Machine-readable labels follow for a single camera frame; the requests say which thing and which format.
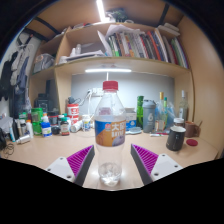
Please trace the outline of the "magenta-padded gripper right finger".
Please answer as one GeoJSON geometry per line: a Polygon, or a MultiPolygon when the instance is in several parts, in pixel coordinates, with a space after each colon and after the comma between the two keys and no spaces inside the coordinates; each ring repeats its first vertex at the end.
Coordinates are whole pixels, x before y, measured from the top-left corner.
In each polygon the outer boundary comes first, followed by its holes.
{"type": "Polygon", "coordinates": [[[132,144],[131,155],[144,185],[150,184],[182,169],[182,166],[167,154],[155,154],[132,144]]]}

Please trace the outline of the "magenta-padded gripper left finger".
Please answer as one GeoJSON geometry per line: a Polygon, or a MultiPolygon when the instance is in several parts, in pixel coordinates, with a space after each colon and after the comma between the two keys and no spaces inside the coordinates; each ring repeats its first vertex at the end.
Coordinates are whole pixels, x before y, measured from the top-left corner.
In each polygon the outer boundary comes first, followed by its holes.
{"type": "Polygon", "coordinates": [[[46,171],[82,186],[94,155],[94,146],[90,145],[67,158],[59,157],[46,168],[46,171]]]}

